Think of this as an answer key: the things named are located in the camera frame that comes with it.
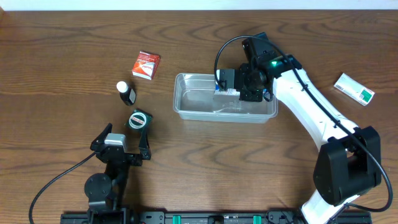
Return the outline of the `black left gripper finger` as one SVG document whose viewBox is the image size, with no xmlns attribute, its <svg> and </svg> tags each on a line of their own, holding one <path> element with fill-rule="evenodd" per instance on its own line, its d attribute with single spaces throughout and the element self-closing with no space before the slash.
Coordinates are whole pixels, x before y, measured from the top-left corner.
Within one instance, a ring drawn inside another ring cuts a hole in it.
<svg viewBox="0 0 398 224">
<path fill-rule="evenodd" d="M 141 134 L 139 141 L 139 150 L 143 160 L 150 160 L 152 155 L 148 142 L 148 135 L 147 135 L 148 127 L 149 127 L 149 122 L 146 122 L 144 127 L 139 130 Z"/>
<path fill-rule="evenodd" d="M 98 149 L 105 142 L 105 139 L 109 133 L 112 131 L 113 125 L 108 123 L 104 130 L 91 142 L 90 149 Z"/>
</svg>

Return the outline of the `white green medicine box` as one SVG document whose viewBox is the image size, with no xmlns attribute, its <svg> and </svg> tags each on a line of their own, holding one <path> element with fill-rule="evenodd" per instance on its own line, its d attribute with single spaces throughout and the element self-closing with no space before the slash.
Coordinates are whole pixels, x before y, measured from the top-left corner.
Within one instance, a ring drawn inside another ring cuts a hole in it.
<svg viewBox="0 0 398 224">
<path fill-rule="evenodd" d="M 375 95 L 375 92 L 353 80 L 345 73 L 341 74 L 334 87 L 363 106 L 367 106 Z"/>
</svg>

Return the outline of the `blue Kool Fever box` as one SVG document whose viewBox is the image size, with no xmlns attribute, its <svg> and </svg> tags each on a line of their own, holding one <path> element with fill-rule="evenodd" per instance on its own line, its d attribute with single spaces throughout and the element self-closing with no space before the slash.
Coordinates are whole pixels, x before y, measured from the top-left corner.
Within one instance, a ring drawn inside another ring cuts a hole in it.
<svg viewBox="0 0 398 224">
<path fill-rule="evenodd" d="M 217 69 L 216 76 L 220 80 L 220 70 L 219 69 Z M 268 91 L 267 91 L 267 89 L 264 89 L 263 94 L 266 94 L 266 93 L 268 93 Z M 215 95 L 240 96 L 240 92 L 233 88 L 229 88 L 226 91 L 221 91 L 217 82 L 215 82 L 215 93 L 214 94 Z"/>
</svg>

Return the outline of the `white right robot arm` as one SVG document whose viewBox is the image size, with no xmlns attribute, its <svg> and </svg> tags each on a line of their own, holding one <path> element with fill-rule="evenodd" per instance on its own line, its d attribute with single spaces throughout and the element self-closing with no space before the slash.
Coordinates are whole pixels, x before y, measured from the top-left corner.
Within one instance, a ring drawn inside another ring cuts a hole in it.
<svg viewBox="0 0 398 224">
<path fill-rule="evenodd" d="M 293 55 L 284 54 L 265 33 L 242 35 L 247 63 L 220 75 L 222 88 L 234 88 L 240 100 L 278 99 L 311 135 L 318 148 L 313 172 L 316 191 L 296 212 L 268 213 L 280 223 L 370 223 L 371 208 L 354 200 L 377 187 L 385 175 L 377 131 L 344 117 L 313 85 Z"/>
</svg>

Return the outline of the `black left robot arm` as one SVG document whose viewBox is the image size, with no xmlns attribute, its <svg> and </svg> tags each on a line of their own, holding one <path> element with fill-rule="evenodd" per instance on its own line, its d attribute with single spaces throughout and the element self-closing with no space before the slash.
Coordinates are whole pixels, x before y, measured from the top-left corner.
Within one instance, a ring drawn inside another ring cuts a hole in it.
<svg viewBox="0 0 398 224">
<path fill-rule="evenodd" d="M 88 223 L 138 223 L 137 215 L 122 205 L 131 166 L 151 158 L 147 125 L 133 127 L 140 134 L 139 152 L 126 152 L 126 136 L 112 132 L 109 123 L 91 143 L 96 158 L 106 164 L 103 173 L 93 174 L 85 183 Z"/>
</svg>

